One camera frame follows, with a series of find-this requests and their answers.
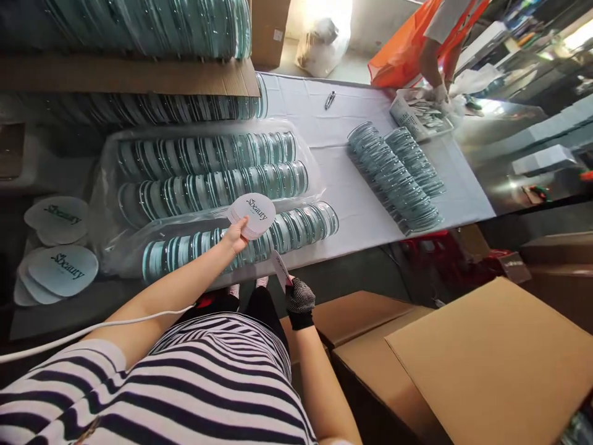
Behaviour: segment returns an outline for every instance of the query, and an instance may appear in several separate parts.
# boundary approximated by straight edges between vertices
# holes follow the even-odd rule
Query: white cable
[[[82,331],[78,331],[77,333],[73,333],[67,337],[52,341],[51,343],[47,343],[45,345],[41,345],[41,346],[27,349],[24,351],[13,352],[12,354],[0,355],[0,363],[13,362],[14,360],[18,360],[20,358],[29,357],[31,355],[35,355],[40,352],[47,351],[49,349],[53,349],[57,346],[63,345],[64,343],[68,343],[70,340],[74,340],[78,337],[82,337],[84,334],[88,334],[89,332],[92,332],[98,328],[103,328],[105,326],[120,326],[121,324],[139,323],[141,321],[150,320],[151,318],[156,318],[161,315],[178,315],[178,314],[184,313],[187,310],[193,308],[193,306],[194,305],[188,306],[187,308],[181,309],[180,311],[159,312],[158,314],[149,315],[149,316],[142,317],[142,318],[135,318],[134,320],[108,321],[108,322],[104,322],[104,323],[95,324],[93,326],[89,326],[88,328],[83,329]]]

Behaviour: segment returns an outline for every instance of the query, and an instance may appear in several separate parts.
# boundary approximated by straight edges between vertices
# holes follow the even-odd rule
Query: cardboard box
[[[258,70],[278,68],[290,0],[253,0],[251,6],[251,60]]]
[[[580,328],[593,334],[593,265],[534,265],[521,285]]]
[[[249,59],[153,62],[78,54],[0,57],[0,90],[259,96]]]
[[[384,337],[430,314],[409,312],[332,352],[332,363],[363,443],[447,444],[447,434]]]
[[[290,368],[292,371],[292,387],[295,389],[296,393],[303,398],[303,377],[301,374],[301,357],[298,353],[297,348],[297,339],[295,337],[295,332],[292,330],[292,325],[290,324],[290,318],[284,317],[280,319],[280,323],[282,328],[284,329],[284,334],[286,335],[286,340],[288,342],[288,349],[290,349]],[[323,345],[323,348],[326,350],[327,356],[329,357],[329,351],[327,350],[327,346]]]
[[[456,445],[556,444],[593,386],[593,337],[504,278],[385,340]]]
[[[593,232],[550,235],[530,241],[519,250],[534,264],[593,264]]]
[[[412,311],[414,305],[359,290],[315,306],[313,321],[321,341],[330,349]]]

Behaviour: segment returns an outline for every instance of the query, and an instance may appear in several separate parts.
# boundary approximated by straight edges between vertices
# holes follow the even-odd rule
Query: white tablecloth
[[[283,255],[288,269],[306,266],[405,238],[346,154],[347,136],[365,121],[381,134],[397,125],[389,114],[392,99],[382,90],[352,87],[306,78],[263,74],[268,117],[292,121],[319,163],[327,189],[322,199],[340,219],[335,235]],[[324,106],[329,94],[335,99]],[[494,210],[457,142],[444,135],[422,145],[447,193],[433,199],[444,221],[431,232],[493,218]],[[220,277],[213,287],[273,274],[269,261]]]

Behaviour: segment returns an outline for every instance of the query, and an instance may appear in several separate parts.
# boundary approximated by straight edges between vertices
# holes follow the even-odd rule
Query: black glove
[[[286,285],[286,310],[293,331],[313,326],[315,294],[298,278],[292,279],[292,286]]]

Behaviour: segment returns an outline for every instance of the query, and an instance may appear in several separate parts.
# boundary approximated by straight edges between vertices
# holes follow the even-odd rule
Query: oval cotton pad
[[[249,216],[247,226],[241,231],[248,240],[261,237],[270,228],[276,216],[276,208],[270,198],[259,193],[247,193],[238,197],[226,214],[231,224]]]
[[[25,212],[25,222],[49,240],[70,244],[86,234],[88,205],[74,197],[50,197]]]
[[[14,282],[14,292],[12,293],[12,296],[14,298],[14,302],[18,306],[27,307],[27,306],[37,306],[39,304],[29,294],[29,291],[27,290],[27,288],[25,287],[23,282],[18,277],[17,277],[17,280]]]
[[[39,238],[39,241],[41,241],[41,243],[45,246],[55,247],[55,246],[58,246],[61,244],[59,242],[53,241],[53,239],[51,239],[49,237],[49,235],[47,235],[44,232],[37,231],[36,233],[37,233],[37,238]],[[87,239],[86,235],[84,235],[81,239],[77,239],[75,242],[70,243],[70,244],[86,246],[87,243],[88,243],[88,239]]]
[[[79,293],[93,282],[97,270],[99,262],[94,253],[76,245],[45,249],[28,265],[31,278],[61,297]]]
[[[52,304],[57,303],[61,300],[56,294],[45,289],[39,283],[37,283],[31,276],[29,275],[29,264],[40,253],[45,251],[46,249],[37,248],[31,251],[19,264],[19,268],[17,270],[19,274],[19,280],[29,293],[30,297],[32,297],[37,303],[40,304]]]

